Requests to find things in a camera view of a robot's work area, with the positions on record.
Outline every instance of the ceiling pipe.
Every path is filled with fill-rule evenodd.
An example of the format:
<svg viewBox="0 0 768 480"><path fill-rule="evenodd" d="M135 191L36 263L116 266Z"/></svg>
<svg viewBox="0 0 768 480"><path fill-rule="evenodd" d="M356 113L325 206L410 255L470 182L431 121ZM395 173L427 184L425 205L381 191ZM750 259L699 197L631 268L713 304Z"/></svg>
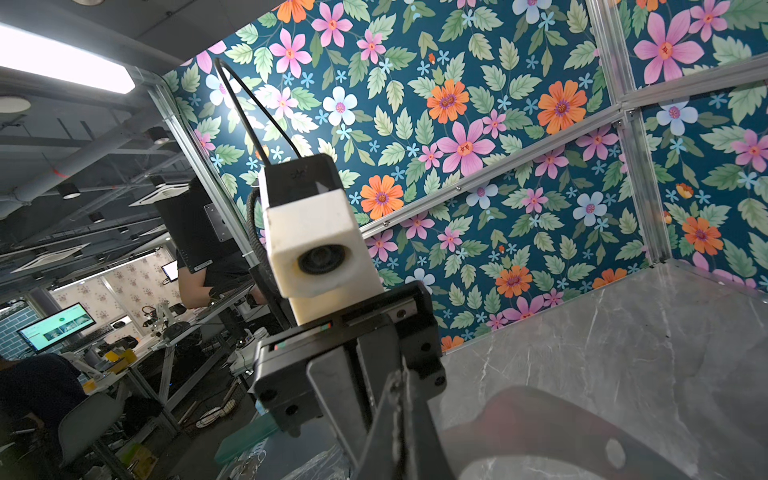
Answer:
<svg viewBox="0 0 768 480"><path fill-rule="evenodd" d="M47 170L26 184L14 188L10 195L17 202L0 204L0 220L5 219L24 204L32 202L65 179L110 154L114 149L122 147L135 135L145 132L149 127L153 127L161 121L160 112L155 107L145 108L106 134L101 135L87 147L81 148L58 162L51 170Z"/></svg>

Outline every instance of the fluorescent light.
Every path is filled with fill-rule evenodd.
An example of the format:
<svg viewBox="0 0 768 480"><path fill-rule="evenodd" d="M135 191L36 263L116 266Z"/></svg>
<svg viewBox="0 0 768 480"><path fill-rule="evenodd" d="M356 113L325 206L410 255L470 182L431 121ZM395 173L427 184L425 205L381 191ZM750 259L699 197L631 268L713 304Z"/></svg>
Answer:
<svg viewBox="0 0 768 480"><path fill-rule="evenodd" d="M89 51L0 24L0 66L127 94L136 87L124 66Z"/></svg>

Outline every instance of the person's arm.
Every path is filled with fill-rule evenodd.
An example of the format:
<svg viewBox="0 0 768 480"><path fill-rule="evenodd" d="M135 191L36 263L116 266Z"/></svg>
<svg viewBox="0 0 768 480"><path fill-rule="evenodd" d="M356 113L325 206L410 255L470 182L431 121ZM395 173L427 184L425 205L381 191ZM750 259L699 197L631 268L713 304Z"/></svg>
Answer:
<svg viewBox="0 0 768 480"><path fill-rule="evenodd" d="M210 304L210 289L212 287L204 286L206 270L203 268L192 273L185 266L179 269L179 294L185 307L192 309Z"/></svg>

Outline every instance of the pink flower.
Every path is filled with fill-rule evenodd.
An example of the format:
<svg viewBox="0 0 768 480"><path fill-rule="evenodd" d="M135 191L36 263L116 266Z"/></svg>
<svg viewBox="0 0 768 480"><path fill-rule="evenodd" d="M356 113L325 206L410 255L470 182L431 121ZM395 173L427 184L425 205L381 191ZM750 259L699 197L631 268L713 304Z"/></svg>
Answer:
<svg viewBox="0 0 768 480"><path fill-rule="evenodd" d="M606 135L610 129L611 126L606 125L576 139L576 145L587 148L584 151L584 161L589 161L594 156L595 151L597 151L599 159L605 160L608 158L608 149L605 146L613 145L619 141L619 136L616 134Z"/></svg>
<svg viewBox="0 0 768 480"><path fill-rule="evenodd" d="M432 228L435 226L435 221L431 218L427 218L427 212L418 214L415 217L410 217L401 223L408 230L406 231L406 237L411 239L417 234L419 238L424 240L427 237L427 230L425 228Z"/></svg>
<svg viewBox="0 0 768 480"><path fill-rule="evenodd" d="M344 5L337 3L333 7L333 13L325 2L320 4L320 16L322 18L316 18L312 22L312 28L317 31L322 31L320 36L320 44L323 47L331 45L331 37L333 37L333 43L339 47L344 46L344 35L342 31L349 31L352 28L352 22L344 18L339 20L344 15Z"/></svg>
<svg viewBox="0 0 768 480"><path fill-rule="evenodd" d="M195 129L194 131L195 136L200 141L200 143L203 144L203 148L205 148L208 151L214 151L216 150L216 147L214 147L214 144L210 142L210 134L200 135L200 131Z"/></svg>
<svg viewBox="0 0 768 480"><path fill-rule="evenodd" d="M507 119L506 114L497 114L496 109L494 108L491 110L491 116L490 117L484 117L482 119L482 123L484 123L486 126L482 129L482 133L484 134L491 134L493 138L498 137L498 132L500 131L507 131L507 126L504 125L504 120Z"/></svg>
<svg viewBox="0 0 768 480"><path fill-rule="evenodd" d="M502 312L505 318L510 319L512 322L518 322L519 320L525 320L534 313L541 310L544 306L544 297L541 295L533 297L531 299L531 305L528 306L528 301L522 297L518 297L518 309L507 308Z"/></svg>
<svg viewBox="0 0 768 480"><path fill-rule="evenodd" d="M640 60L653 60L645 67L645 83L656 83L664 66L664 80L683 76L677 62L691 64L704 55L704 50L695 41L684 41L676 45L688 33L690 13L683 10L672 18L669 32L665 32L664 18L656 12L648 16L648 34L654 40L641 40L634 46L634 53Z"/></svg>
<svg viewBox="0 0 768 480"><path fill-rule="evenodd" d="M456 246L464 243L464 240L458 238L458 236L461 234L462 233L459 232L458 230L452 232L451 227L446 227L445 235L441 233L437 236L437 239L442 242L440 243L440 248L442 248L443 250L447 248L448 250L455 252Z"/></svg>
<svg viewBox="0 0 768 480"><path fill-rule="evenodd" d="M766 170L766 160L768 160L768 135L757 140L757 134L747 129L744 132L744 140L734 141L730 143L738 154L736 157L736 165L749 165L752 162L752 167L760 173Z"/></svg>
<svg viewBox="0 0 768 480"><path fill-rule="evenodd" d="M359 39L357 46L362 48L360 60L368 60L368 57L370 57L373 63L377 63L379 61L379 54L383 54L386 51L386 48L382 45L382 34L377 33L373 35L370 29L366 29L366 39Z"/></svg>
<svg viewBox="0 0 768 480"><path fill-rule="evenodd" d="M452 129L455 141L448 137L443 137L437 141L440 150L451 154L442 163L442 171L445 173L453 172L461 163L462 175L466 177L482 168L482 160L478 154L490 154L496 145L487 138L478 141L482 135L482 120L473 121L469 125L468 134L464 130L464 125L458 121L453 122Z"/></svg>
<svg viewBox="0 0 768 480"><path fill-rule="evenodd" d="M282 45L279 43L270 45L272 55L282 57L277 61L275 71L277 73L283 73L290 67L291 75L296 78L301 77L301 65L299 65L299 62L306 65L312 61L312 55L305 51L301 51L301 48L306 43L304 34L299 33L293 41L291 41L290 33L283 28L280 30L280 41L283 43Z"/></svg>
<svg viewBox="0 0 768 480"><path fill-rule="evenodd" d="M697 20L690 24L688 33L696 33L701 30L701 40L709 41L712 37L712 29L722 31L728 28L728 22L720 16L728 11L730 2L720 2L715 5L715 0L704 0L704 8L696 5L690 10L690 16Z"/></svg>
<svg viewBox="0 0 768 480"><path fill-rule="evenodd" d="M491 321L487 322L485 325L490 326L491 330L498 330L507 323L509 323L509 319L507 319L502 313L499 313L498 315L494 315L492 313Z"/></svg>
<svg viewBox="0 0 768 480"><path fill-rule="evenodd" d="M439 167L440 161L438 158L442 158L442 152L438 151L437 144L432 144L429 148L426 145L422 145L422 152L424 154L419 157L420 162L425 163L425 168L429 170L432 167Z"/></svg>
<svg viewBox="0 0 768 480"><path fill-rule="evenodd" d="M205 73L210 73L211 68L214 67L213 60L210 59L210 55L208 52L214 54L214 55L220 55L223 54L227 50L227 46L224 44L223 41L217 42L214 46L208 47L205 50L203 50L202 53L199 53L195 56L195 60L197 60L197 66L200 68L200 70L204 71ZM181 64L182 67L186 67L192 63L192 59L185 61L183 64Z"/></svg>
<svg viewBox="0 0 768 480"><path fill-rule="evenodd" d="M568 165L568 159L563 157L565 152L565 146L557 147L553 151L541 155L539 158L535 158L534 162L541 164L536 167L536 176L540 177L546 172L551 179L558 177L558 167L565 167Z"/></svg>
<svg viewBox="0 0 768 480"><path fill-rule="evenodd" d="M532 188L529 188L528 196L521 203L525 205L525 213L529 214L536 210L536 213L540 214L541 205L546 204L548 201L549 199L544 197L544 189L539 187L535 192Z"/></svg>
<svg viewBox="0 0 768 480"><path fill-rule="evenodd" d="M368 249L368 253L370 254L371 258L375 258L376 255L379 255L379 259L381 259L382 262L386 262L386 259L389 258L389 253L387 253L387 250L390 252L397 250L397 243L390 242L392 235L392 229L389 229L381 233L377 233L371 238L366 238L366 245L370 247Z"/></svg>
<svg viewBox="0 0 768 480"><path fill-rule="evenodd" d="M549 293L544 294L544 306L557 306L563 303L563 295L565 292L558 292L554 288Z"/></svg>

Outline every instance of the ceiling light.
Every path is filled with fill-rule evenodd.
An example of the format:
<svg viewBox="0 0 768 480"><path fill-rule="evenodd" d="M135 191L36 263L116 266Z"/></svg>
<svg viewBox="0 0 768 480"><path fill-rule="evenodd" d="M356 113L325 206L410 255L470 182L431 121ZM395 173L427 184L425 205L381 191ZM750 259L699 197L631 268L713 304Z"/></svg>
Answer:
<svg viewBox="0 0 768 480"><path fill-rule="evenodd" d="M0 114L17 114L20 111L29 110L32 106L29 100L15 95L0 97Z"/></svg>
<svg viewBox="0 0 768 480"><path fill-rule="evenodd" d="M58 190L58 194L61 195L61 198L64 200L80 197L80 190L78 190L77 186L71 182L57 185L56 190Z"/></svg>
<svg viewBox="0 0 768 480"><path fill-rule="evenodd" d="M89 51L0 24L0 66L127 94L136 87L124 66Z"/></svg>
<svg viewBox="0 0 768 480"><path fill-rule="evenodd" d="M104 215L101 214L101 212L94 212L94 213L88 215L88 218L90 218L91 222L93 222L93 223L101 223L104 220L106 220L104 218Z"/></svg>

